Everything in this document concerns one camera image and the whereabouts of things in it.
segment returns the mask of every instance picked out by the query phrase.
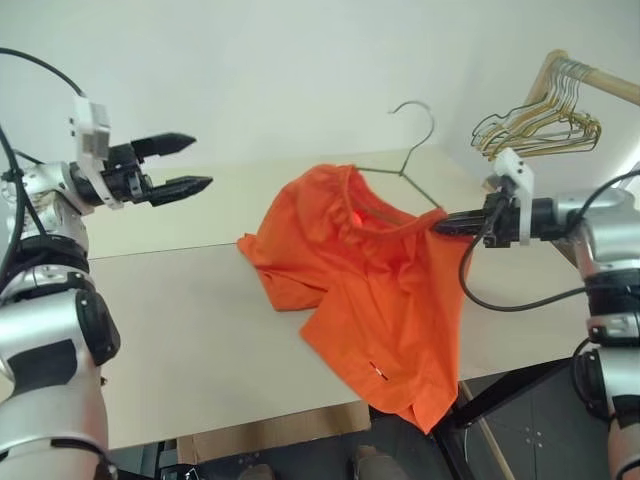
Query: wire hanger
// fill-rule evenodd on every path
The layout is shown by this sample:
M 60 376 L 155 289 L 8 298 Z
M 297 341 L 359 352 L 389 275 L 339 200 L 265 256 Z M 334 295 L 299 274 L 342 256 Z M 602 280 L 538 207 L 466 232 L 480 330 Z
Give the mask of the wire hanger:
M 492 160 L 511 147 L 521 157 L 593 150 L 600 138 L 600 123 L 575 111 L 579 86 L 594 71 L 566 57 L 549 63 L 547 90 L 540 100 L 516 107 L 504 116 L 490 115 L 473 129 L 471 145 Z M 558 126 L 569 124 L 569 130 Z
M 406 174 L 406 169 L 407 169 L 407 165 L 409 165 L 409 160 L 411 159 L 411 155 L 413 155 L 413 152 L 415 152 L 415 150 L 420 147 L 422 144 L 424 144 L 427 140 L 429 140 L 429 138 L 431 138 L 431 135 L 433 134 L 433 131 L 436 128 L 436 120 L 435 117 L 433 116 L 433 113 L 431 112 L 431 109 L 429 108 L 429 106 L 426 103 L 423 103 L 419 100 L 409 100 L 406 101 L 404 103 L 401 103 L 400 105 L 398 105 L 394 110 L 390 111 L 390 114 L 396 114 L 398 113 L 400 110 L 402 110 L 404 107 L 406 107 L 407 105 L 417 105 L 421 108 L 424 109 L 425 112 L 427 112 L 427 115 L 429 116 L 429 131 L 427 132 L 427 134 L 425 135 L 425 137 L 420 140 L 418 143 L 416 143 L 415 145 L 413 145 L 409 151 L 407 152 L 407 156 L 404 159 L 404 162 L 402 163 L 402 167 L 400 168 L 400 170 L 387 170 L 387 169 L 383 169 L 383 168 L 372 168 L 372 167 L 356 167 L 358 170 L 363 171 L 363 172 L 374 172 L 374 173 L 386 173 L 386 174 L 393 174 L 393 175 L 398 175 L 402 178 L 404 178 L 407 182 L 409 182 L 409 185 L 411 185 L 413 188 L 415 188 L 418 193 L 420 193 L 420 195 L 422 195 L 423 197 L 425 197 L 427 200 L 429 200 L 431 203 L 433 203 L 437 208 L 441 208 L 441 205 L 436 202 L 431 195 L 429 195 L 427 192 L 425 192 L 422 188 L 420 188 L 420 186 L 414 182 L 411 177 L 409 177 Z

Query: floor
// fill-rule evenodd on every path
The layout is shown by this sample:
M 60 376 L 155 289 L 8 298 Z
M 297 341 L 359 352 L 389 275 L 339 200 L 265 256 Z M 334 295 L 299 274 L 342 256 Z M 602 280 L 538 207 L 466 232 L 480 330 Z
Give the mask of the floor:
M 471 390 L 478 392 L 495 378 L 472 380 Z M 608 478 L 606 425 L 586 414 L 566 369 L 488 416 L 487 422 L 518 480 Z M 504 478 L 479 427 L 471 427 L 466 436 L 468 463 L 476 477 Z M 374 418 L 367 432 L 207 462 L 199 474 L 206 480 L 235 480 L 247 466 L 268 463 L 278 480 L 351 480 L 349 459 L 360 444 L 392 454 L 412 479 L 451 479 L 433 439 L 395 416 Z M 127 452 L 118 455 L 124 461 Z M 141 468 L 148 471 L 148 458 L 146 463 Z

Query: clothes rack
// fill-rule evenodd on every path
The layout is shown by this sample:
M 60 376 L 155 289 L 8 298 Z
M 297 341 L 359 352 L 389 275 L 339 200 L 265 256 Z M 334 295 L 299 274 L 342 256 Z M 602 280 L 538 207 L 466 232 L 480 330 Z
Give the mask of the clothes rack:
M 549 52 L 531 87 L 525 105 L 539 102 L 547 94 L 551 67 L 553 62 L 558 58 L 568 59 L 569 55 L 566 51 L 559 49 Z M 572 77 L 572 72 L 573 71 L 568 71 L 565 75 Z M 582 83 L 640 106 L 640 85 L 635 83 L 628 82 L 627 80 L 623 80 L 622 78 L 618 78 L 593 67 L 591 67 L 591 71 L 582 78 Z

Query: orange shirt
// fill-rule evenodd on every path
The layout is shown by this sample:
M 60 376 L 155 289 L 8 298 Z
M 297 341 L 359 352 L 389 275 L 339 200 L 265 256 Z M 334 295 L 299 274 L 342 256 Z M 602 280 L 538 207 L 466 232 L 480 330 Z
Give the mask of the orange shirt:
M 285 186 L 238 248 L 276 310 L 318 307 L 302 337 L 365 401 L 428 432 L 457 395 L 469 238 L 431 231 L 379 199 L 355 167 L 319 165 Z

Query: gold wire hanger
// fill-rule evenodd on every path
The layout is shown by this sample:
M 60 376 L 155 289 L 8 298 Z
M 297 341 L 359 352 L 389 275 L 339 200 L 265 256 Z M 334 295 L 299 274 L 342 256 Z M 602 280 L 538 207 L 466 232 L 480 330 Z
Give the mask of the gold wire hanger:
M 549 87 L 541 100 L 516 107 L 503 117 L 486 117 L 474 128 L 471 145 L 490 161 L 506 147 L 521 157 L 593 150 L 602 127 L 588 114 L 576 113 L 575 107 L 580 84 L 594 70 L 568 58 L 555 58 L 550 62 Z M 562 123 L 568 123 L 570 129 L 543 132 Z

